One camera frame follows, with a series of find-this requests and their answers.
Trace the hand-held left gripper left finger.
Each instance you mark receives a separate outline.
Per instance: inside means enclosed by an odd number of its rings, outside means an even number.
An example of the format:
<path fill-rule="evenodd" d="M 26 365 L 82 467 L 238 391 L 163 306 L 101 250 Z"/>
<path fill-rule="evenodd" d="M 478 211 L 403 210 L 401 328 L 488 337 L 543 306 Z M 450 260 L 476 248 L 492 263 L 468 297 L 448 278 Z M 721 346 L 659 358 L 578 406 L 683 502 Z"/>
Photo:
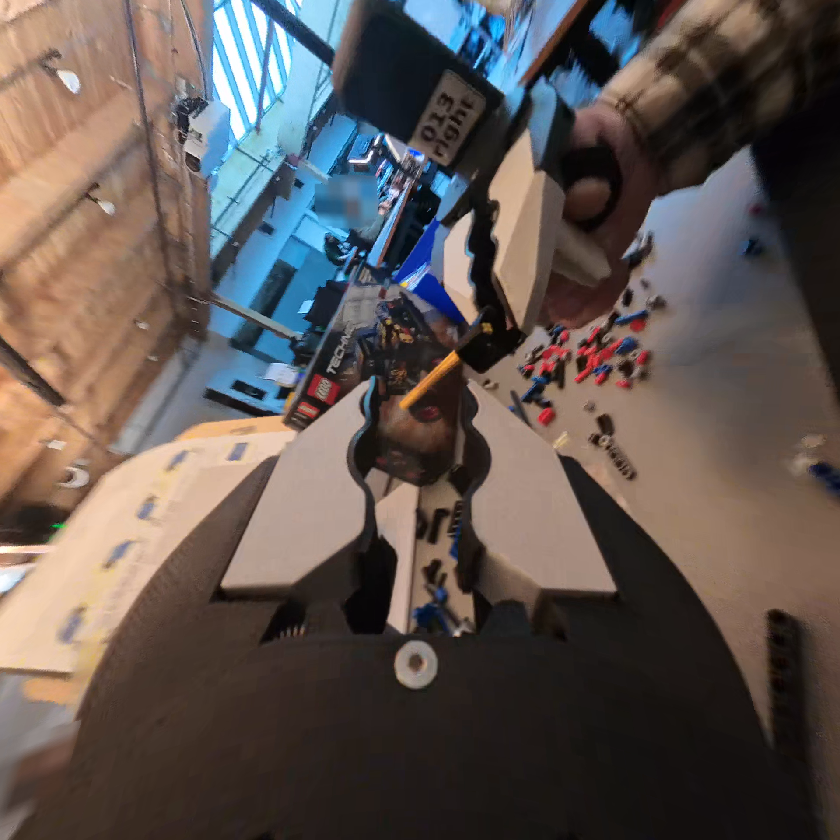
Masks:
<path fill-rule="evenodd" d="M 408 634 L 419 489 L 399 482 L 377 500 L 366 477 L 377 454 L 381 400 L 364 381 L 280 453 L 220 581 L 228 597 L 344 606 L 363 563 L 395 553 L 384 630 Z"/>

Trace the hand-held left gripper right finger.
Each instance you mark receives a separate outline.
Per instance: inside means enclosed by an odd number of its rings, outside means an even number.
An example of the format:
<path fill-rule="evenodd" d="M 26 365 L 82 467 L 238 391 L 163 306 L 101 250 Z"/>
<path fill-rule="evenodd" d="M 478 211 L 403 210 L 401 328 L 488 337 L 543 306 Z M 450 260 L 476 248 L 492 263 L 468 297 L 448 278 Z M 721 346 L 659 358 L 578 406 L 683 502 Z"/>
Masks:
<path fill-rule="evenodd" d="M 617 585 L 558 454 L 477 383 L 464 388 L 460 420 L 460 590 L 491 606 L 517 602 L 531 620 L 555 597 L 613 599 Z"/>

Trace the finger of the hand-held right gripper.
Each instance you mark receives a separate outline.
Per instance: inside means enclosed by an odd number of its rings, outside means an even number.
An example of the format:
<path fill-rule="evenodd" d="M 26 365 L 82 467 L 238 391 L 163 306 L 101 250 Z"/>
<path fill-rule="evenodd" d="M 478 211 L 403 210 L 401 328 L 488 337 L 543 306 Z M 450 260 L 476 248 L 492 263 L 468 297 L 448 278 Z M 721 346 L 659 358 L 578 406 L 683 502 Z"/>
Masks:
<path fill-rule="evenodd" d="M 467 282 L 478 350 L 514 350 L 537 325 L 552 275 L 563 191 L 522 131 L 491 177 L 467 234 Z"/>
<path fill-rule="evenodd" d="M 443 290 L 451 300 L 464 329 L 471 326 L 480 311 L 491 304 L 491 276 L 482 258 L 469 244 L 476 226 L 476 213 L 462 216 L 451 227 L 444 242 Z"/>

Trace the yellow toy axle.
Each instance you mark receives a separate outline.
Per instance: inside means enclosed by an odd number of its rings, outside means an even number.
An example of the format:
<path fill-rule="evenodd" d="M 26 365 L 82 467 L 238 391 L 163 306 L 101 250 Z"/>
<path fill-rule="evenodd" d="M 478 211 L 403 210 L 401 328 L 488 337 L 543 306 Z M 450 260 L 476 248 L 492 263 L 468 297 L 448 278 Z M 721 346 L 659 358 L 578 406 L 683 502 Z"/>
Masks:
<path fill-rule="evenodd" d="M 400 408 L 408 412 L 419 402 L 437 383 L 444 379 L 449 372 L 461 365 L 462 356 L 466 351 L 478 348 L 484 337 L 490 337 L 495 332 L 493 326 L 487 321 L 477 320 L 467 334 L 458 342 L 455 349 L 451 351 L 409 392 L 400 402 Z"/>

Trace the person's right forearm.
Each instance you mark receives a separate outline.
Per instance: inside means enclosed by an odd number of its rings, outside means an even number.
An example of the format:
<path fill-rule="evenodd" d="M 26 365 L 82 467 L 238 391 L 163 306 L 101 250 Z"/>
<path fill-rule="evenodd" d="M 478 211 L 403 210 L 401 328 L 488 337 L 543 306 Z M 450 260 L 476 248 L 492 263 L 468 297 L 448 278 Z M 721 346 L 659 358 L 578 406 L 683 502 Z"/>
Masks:
<path fill-rule="evenodd" d="M 661 195 L 698 186 L 838 83 L 838 1 L 693 1 L 603 88 Z"/>

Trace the grey desk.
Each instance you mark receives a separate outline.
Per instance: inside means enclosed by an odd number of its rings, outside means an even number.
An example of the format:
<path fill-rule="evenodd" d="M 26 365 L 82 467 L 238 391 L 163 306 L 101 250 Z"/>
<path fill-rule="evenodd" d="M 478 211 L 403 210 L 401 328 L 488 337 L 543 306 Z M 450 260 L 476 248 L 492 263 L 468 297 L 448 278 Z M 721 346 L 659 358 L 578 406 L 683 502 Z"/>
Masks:
<path fill-rule="evenodd" d="M 765 212 L 749 209 L 762 203 Z M 558 414 L 534 430 L 573 456 L 658 542 L 717 622 L 770 726 L 765 616 L 802 629 L 808 746 L 825 838 L 838 838 L 838 499 L 789 461 L 806 434 L 838 466 L 838 403 L 752 157 L 652 205 L 653 236 L 629 282 L 668 301 L 642 341 L 648 381 L 549 390 Z M 766 250 L 741 256 L 749 238 Z M 610 414 L 637 470 L 624 479 L 588 437 Z"/>

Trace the person's right hand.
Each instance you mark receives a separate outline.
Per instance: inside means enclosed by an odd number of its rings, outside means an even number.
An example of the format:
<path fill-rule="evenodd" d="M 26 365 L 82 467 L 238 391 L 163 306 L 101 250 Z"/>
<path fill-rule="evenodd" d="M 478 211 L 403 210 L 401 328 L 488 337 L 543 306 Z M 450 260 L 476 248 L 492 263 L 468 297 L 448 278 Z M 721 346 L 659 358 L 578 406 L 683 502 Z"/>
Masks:
<path fill-rule="evenodd" d="M 553 273 L 539 312 L 542 327 L 561 323 L 578 329 L 613 310 L 629 280 L 623 257 L 642 226 L 659 190 L 658 173 L 624 118 L 595 103 L 576 113 L 570 138 L 574 149 L 605 145 L 612 149 L 623 177 L 619 201 L 603 224 L 589 233 L 609 260 L 611 275 L 587 288 Z"/>

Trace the blue storage bin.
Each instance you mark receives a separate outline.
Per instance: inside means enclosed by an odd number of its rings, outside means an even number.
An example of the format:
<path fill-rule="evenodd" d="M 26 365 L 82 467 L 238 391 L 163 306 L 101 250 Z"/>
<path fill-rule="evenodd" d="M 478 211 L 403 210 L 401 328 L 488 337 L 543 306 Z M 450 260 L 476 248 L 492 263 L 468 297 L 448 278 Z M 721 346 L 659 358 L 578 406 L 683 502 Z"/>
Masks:
<path fill-rule="evenodd" d="M 444 287 L 444 254 L 448 233 L 448 228 L 434 218 L 392 281 L 458 325 L 465 323 L 465 319 Z"/>

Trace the monster truck toy set box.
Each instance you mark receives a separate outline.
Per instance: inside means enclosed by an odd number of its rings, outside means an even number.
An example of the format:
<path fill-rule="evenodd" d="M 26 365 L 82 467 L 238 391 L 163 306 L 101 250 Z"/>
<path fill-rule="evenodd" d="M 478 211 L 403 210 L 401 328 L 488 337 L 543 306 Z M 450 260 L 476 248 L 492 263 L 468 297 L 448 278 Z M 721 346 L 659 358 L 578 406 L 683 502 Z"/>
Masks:
<path fill-rule="evenodd" d="M 353 280 L 287 403 L 286 422 L 302 431 L 358 385 L 379 397 L 374 465 L 418 486 L 455 462 L 463 375 L 449 372 L 409 410 L 401 400 L 454 349 L 461 328 L 400 286 Z"/>

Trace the pile of small coloured pins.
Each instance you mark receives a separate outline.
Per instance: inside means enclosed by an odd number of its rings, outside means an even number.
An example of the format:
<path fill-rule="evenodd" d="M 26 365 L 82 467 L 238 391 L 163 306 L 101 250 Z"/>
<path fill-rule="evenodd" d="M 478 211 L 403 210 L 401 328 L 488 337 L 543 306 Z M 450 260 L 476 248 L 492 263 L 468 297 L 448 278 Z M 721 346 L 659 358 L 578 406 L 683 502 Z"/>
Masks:
<path fill-rule="evenodd" d="M 571 385 L 613 384 L 629 391 L 647 382 L 654 353 L 644 345 L 643 332 L 651 318 L 667 307 L 663 295 L 649 294 L 641 301 L 634 298 L 631 288 L 625 290 L 618 308 L 578 336 L 561 323 L 553 325 L 546 340 L 525 350 L 521 357 L 517 372 L 524 388 L 520 393 L 511 391 L 508 411 L 532 425 L 528 407 L 534 406 L 536 423 L 547 427 L 558 414 L 551 388 L 561 392 Z"/>

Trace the instruction booklet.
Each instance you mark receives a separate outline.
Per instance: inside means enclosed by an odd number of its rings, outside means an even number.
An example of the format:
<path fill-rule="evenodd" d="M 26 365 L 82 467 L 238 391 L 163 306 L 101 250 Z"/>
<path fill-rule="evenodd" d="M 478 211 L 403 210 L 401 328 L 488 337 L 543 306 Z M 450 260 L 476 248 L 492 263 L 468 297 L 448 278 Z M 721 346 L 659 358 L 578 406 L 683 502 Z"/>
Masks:
<path fill-rule="evenodd" d="M 2 600 L 2 672 L 77 672 L 175 548 L 296 435 L 277 417 L 205 423 L 108 472 Z"/>

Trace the small clear plastic scrap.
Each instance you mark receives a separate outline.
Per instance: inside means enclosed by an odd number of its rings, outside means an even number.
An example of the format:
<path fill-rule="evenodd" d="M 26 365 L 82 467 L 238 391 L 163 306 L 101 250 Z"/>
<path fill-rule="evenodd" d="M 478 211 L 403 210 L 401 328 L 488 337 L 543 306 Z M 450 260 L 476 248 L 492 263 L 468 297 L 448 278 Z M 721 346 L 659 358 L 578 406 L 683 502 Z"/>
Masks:
<path fill-rule="evenodd" d="M 823 434 L 806 434 L 794 446 L 789 469 L 793 476 L 805 475 L 811 467 L 820 462 L 821 452 L 826 443 Z"/>

